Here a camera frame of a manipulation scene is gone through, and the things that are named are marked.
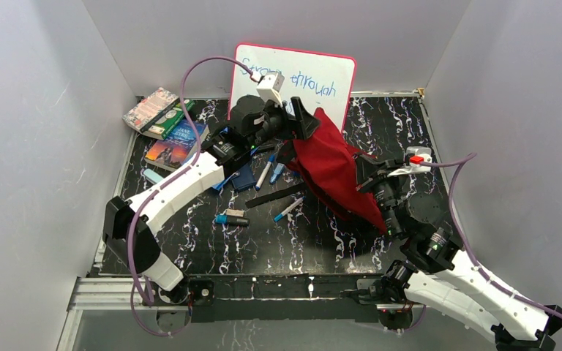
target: white wall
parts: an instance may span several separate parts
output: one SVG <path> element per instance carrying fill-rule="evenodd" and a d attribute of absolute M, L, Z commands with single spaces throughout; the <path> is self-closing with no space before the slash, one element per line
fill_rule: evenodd
<path fill-rule="evenodd" d="M 54 350 L 134 94 L 80 1 L 0 1 L 0 350 Z"/>
<path fill-rule="evenodd" d="M 473 0 L 426 95 L 441 156 L 479 153 L 456 192 L 479 259 L 562 305 L 562 1 Z"/>
<path fill-rule="evenodd" d="M 177 91 L 184 70 L 239 42 L 353 56 L 354 91 L 425 86 L 470 0 L 83 0 L 136 94 Z M 192 97 L 227 96 L 228 63 L 196 70 Z"/>

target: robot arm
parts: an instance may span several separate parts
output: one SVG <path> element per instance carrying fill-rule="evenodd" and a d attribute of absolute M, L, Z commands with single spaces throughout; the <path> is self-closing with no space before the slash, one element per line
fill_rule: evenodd
<path fill-rule="evenodd" d="M 188 294 L 188 278 L 162 253 L 156 233 L 180 208 L 209 187 L 234 174 L 249 162 L 251 150 L 278 137 L 307 139 L 320 121 L 304 109 L 300 98 L 292 97 L 294 114 L 285 109 L 279 89 L 283 76 L 273 72 L 257 77 L 260 97 L 247 95 L 231 110 L 231 122 L 213 132 L 202 143 L 195 165 L 182 165 L 166 179 L 127 200 L 115 197 L 107 203 L 103 241 L 123 262 L 132 258 L 136 271 L 149 277 L 174 302 Z M 133 254 L 127 252 L 127 232 L 136 213 Z"/>
<path fill-rule="evenodd" d="M 435 207 L 430 198 L 401 195 L 396 176 L 429 171 L 421 163 L 431 162 L 430 154 L 428 148 L 408 148 L 404 159 L 356 158 L 357 189 L 374 194 L 391 236 L 406 239 L 401 251 L 409 263 L 395 261 L 376 282 L 382 286 L 379 291 L 394 300 L 437 309 L 494 341 L 500 351 L 554 350 L 550 336 L 562 327 L 562 320 L 515 299 L 516 290 L 484 268 L 491 281 L 514 294 L 506 295 L 490 284 L 462 250 L 461 238 L 430 224 L 438 222 L 427 218 Z M 548 307 L 562 313 L 558 306 Z"/>

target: pen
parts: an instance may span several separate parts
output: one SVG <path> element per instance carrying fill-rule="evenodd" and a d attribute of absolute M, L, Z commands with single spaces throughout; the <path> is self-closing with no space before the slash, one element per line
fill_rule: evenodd
<path fill-rule="evenodd" d="M 266 166 L 263 169 L 263 172 L 260 175 L 260 178 L 258 179 L 258 183 L 255 185 L 255 190 L 259 191 L 259 189 L 261 188 L 261 184 L 263 184 L 263 180 L 266 177 L 266 174 L 268 174 L 268 171 L 270 170 L 270 167 L 272 166 L 272 162 L 274 162 L 274 155 L 270 156 L 270 158 L 268 159 L 268 162 L 266 162 Z"/>
<path fill-rule="evenodd" d="M 214 219 L 214 222 L 217 224 L 231 224 L 237 225 L 239 227 L 248 227 L 249 222 L 251 222 L 248 218 L 238 217 L 238 216 L 230 216 L 228 214 L 219 214 Z"/>
<path fill-rule="evenodd" d="M 304 200 L 304 196 L 301 197 L 300 199 L 294 201 L 293 204 L 289 205 L 285 210 L 283 210 L 283 212 L 281 212 L 280 214 L 278 214 L 275 218 L 274 221 L 278 222 L 281 220 L 281 218 L 283 218 L 286 214 L 289 214 L 293 209 L 295 209 L 298 205 L 300 205 L 302 203 L 302 200 Z"/>
<path fill-rule="evenodd" d="M 277 166 L 272 171 L 272 177 L 270 177 L 270 184 L 277 182 L 277 179 L 281 176 L 281 173 L 285 170 L 285 165 L 283 163 L 277 163 Z"/>

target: marker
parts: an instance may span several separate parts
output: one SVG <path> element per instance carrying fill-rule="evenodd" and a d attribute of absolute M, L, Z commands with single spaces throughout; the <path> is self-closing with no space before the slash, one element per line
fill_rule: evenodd
<path fill-rule="evenodd" d="M 266 166 L 263 169 L 262 175 L 260 175 L 260 178 L 258 179 L 258 183 L 255 185 L 255 190 L 259 191 L 261 188 L 261 184 L 263 184 L 263 180 L 266 177 L 266 174 L 268 174 L 268 171 L 270 170 L 270 167 L 272 166 L 272 162 L 274 162 L 274 155 L 270 156 L 270 158 L 268 159 L 268 162 L 266 162 Z"/>
<path fill-rule="evenodd" d="M 281 218 L 283 218 L 286 214 L 289 214 L 293 209 L 295 209 L 298 205 L 300 205 L 302 203 L 302 200 L 304 200 L 304 196 L 301 197 L 300 199 L 294 201 L 293 204 L 289 205 L 285 210 L 283 210 L 283 212 L 281 212 L 280 214 L 278 214 L 275 218 L 274 221 L 278 222 L 281 220 Z"/>
<path fill-rule="evenodd" d="M 281 176 L 281 173 L 285 170 L 285 165 L 283 163 L 277 163 L 277 166 L 274 168 L 272 172 L 272 177 L 270 177 L 270 184 L 274 184 L 277 182 L 277 179 Z"/>
<path fill-rule="evenodd" d="M 217 218 L 214 219 L 214 222 L 217 224 L 231 224 L 231 225 L 237 225 L 239 227 L 248 227 L 249 222 L 251 221 L 248 218 L 244 218 L 244 217 L 219 214 L 217 215 Z"/>
<path fill-rule="evenodd" d="M 150 170 L 149 168 L 146 168 L 143 171 L 143 177 L 145 177 L 145 179 L 147 179 L 152 184 L 158 184 L 164 179 L 160 174 L 154 172 L 153 170 Z"/>

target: black marker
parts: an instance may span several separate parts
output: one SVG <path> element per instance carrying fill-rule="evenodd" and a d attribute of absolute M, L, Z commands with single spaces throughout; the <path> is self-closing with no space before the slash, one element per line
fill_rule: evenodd
<path fill-rule="evenodd" d="M 250 220 L 244 217 L 229 216 L 227 214 L 219 214 L 214 220 L 217 224 L 231 224 L 238 225 L 240 227 L 247 227 Z"/>

